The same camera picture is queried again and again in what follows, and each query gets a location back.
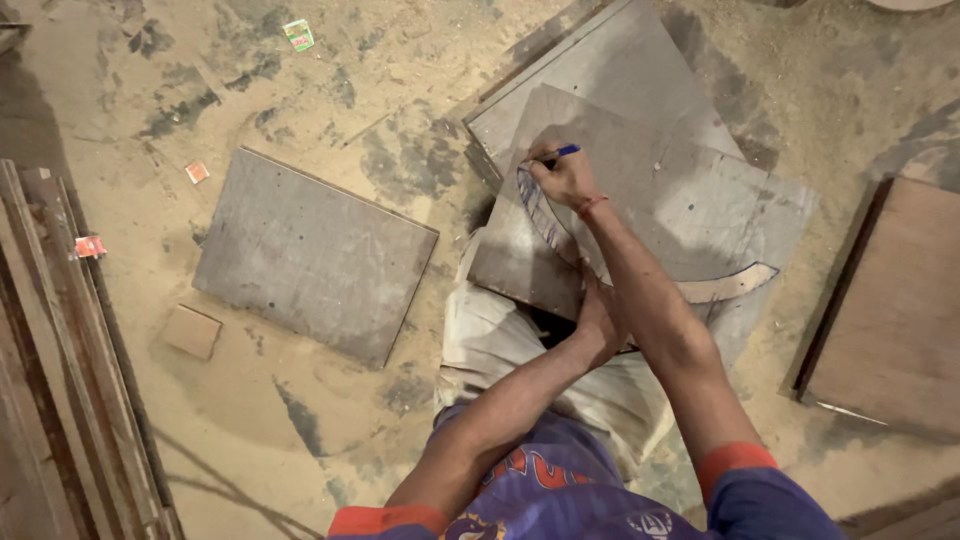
pen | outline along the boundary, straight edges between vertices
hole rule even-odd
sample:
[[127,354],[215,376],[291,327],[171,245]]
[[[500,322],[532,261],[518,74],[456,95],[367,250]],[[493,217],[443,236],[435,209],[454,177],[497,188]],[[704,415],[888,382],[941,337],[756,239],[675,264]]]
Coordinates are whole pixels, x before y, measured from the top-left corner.
[[546,164],[548,161],[556,161],[557,159],[562,158],[563,156],[568,156],[570,154],[574,154],[577,152],[580,152],[579,144],[567,144],[566,146],[562,148],[558,148],[553,152],[547,152],[542,156],[538,156],[534,158],[534,160],[537,160],[541,163]]

purple t-shirt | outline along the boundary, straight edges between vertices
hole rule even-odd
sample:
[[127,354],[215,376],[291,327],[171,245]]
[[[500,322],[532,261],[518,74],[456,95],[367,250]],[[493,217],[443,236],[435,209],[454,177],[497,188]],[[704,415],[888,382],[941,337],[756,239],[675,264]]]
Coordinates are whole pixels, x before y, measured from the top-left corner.
[[[451,407],[438,426],[462,410]],[[718,449],[705,459],[706,469],[712,470],[701,465],[697,471],[709,493],[707,532],[666,506],[624,489],[599,441],[577,422],[546,412],[519,446],[487,473],[477,497],[453,522],[425,506],[351,506],[337,512],[329,534],[377,540],[844,538],[765,450],[734,445],[741,446]]]

wrist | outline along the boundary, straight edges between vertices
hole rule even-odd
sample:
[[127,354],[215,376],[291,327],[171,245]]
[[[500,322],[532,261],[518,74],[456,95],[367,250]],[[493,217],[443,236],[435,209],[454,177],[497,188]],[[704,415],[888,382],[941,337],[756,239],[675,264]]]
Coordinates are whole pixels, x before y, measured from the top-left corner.
[[577,211],[580,207],[582,207],[586,203],[602,195],[603,193],[601,193],[597,189],[594,189],[594,188],[587,189],[581,193],[576,193],[573,196],[571,196],[570,200],[567,202],[567,205],[573,211]]
[[597,329],[578,328],[564,343],[569,345],[572,356],[576,358],[584,372],[604,363],[612,356],[607,352],[606,338]]
[[574,209],[577,212],[577,217],[580,219],[587,219],[592,213],[593,209],[601,205],[604,201],[609,201],[610,197],[604,195],[603,193],[597,193],[584,201],[582,205]]

hand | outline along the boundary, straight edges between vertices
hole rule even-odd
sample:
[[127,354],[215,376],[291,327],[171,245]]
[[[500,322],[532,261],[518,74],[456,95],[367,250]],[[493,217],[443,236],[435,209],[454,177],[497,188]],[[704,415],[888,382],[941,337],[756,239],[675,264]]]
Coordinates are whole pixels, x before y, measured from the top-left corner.
[[627,327],[623,324],[613,287],[600,283],[593,269],[581,260],[580,272],[584,277],[587,294],[577,318],[577,330],[574,339],[581,340],[595,352],[590,359],[589,369],[595,369],[607,363],[627,341]]
[[559,158],[552,171],[543,163],[533,160],[563,146],[565,143],[557,140],[542,142],[530,149],[524,161],[530,161],[530,174],[547,197],[576,211],[586,201],[600,194],[593,185],[587,153],[581,150]]

paper scrap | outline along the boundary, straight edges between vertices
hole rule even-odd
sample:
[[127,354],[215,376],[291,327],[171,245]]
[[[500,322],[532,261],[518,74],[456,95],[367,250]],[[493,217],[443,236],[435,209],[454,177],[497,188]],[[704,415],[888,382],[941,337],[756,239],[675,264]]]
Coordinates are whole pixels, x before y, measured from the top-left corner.
[[294,46],[294,50],[297,52],[305,51],[313,46],[313,34],[310,33],[310,25],[307,24],[306,19],[295,20],[284,25],[283,32],[286,33],[287,39],[290,39],[290,44]]
[[206,170],[206,165],[199,160],[183,168],[186,169],[186,174],[190,175],[190,180],[193,181],[194,184],[199,184],[201,180],[210,176],[209,171]]
[[100,236],[84,236],[77,238],[77,257],[98,257],[107,252]]

